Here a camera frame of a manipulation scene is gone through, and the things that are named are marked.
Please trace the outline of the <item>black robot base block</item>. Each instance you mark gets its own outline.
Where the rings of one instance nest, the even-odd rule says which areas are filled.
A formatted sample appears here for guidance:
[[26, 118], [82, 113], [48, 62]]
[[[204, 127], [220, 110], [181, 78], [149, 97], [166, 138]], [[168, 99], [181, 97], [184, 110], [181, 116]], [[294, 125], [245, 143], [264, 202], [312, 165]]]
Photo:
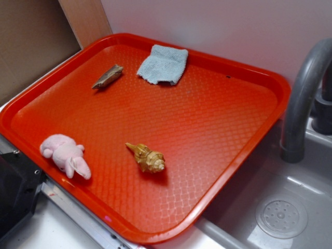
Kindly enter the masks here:
[[1, 241], [34, 215], [44, 179], [43, 170], [21, 151], [1, 154]]

